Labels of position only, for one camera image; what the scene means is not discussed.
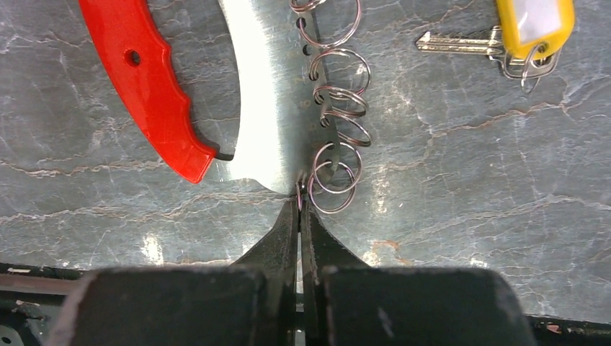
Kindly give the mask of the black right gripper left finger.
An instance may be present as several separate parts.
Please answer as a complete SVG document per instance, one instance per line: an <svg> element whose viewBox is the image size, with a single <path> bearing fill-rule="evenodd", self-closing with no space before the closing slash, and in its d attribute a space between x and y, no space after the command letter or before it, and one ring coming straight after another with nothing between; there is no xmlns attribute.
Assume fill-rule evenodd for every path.
<svg viewBox="0 0 611 346"><path fill-rule="evenodd" d="M251 345L293 345L300 211L286 202L272 228L231 265L252 268L264 282L257 295Z"/></svg>

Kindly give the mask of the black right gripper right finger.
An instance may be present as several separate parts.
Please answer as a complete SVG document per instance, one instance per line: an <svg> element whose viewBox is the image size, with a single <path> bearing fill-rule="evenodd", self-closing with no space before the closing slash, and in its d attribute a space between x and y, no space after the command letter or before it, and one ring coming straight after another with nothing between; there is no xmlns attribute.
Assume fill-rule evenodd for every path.
<svg viewBox="0 0 611 346"><path fill-rule="evenodd" d="M324 286L324 268L368 268L369 265L346 248L324 227L316 208L309 202L304 202L300 212L300 234L305 343L307 345L328 345L328 299Z"/></svg>

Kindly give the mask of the brass key with yellow tag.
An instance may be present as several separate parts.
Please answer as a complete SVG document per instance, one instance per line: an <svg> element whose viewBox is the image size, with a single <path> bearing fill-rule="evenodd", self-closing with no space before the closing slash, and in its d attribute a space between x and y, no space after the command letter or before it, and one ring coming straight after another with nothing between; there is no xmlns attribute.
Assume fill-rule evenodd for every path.
<svg viewBox="0 0 611 346"><path fill-rule="evenodd" d="M498 0L499 24L467 36L425 32L415 42L427 53L485 56L525 94L551 74L576 19L572 0Z"/></svg>

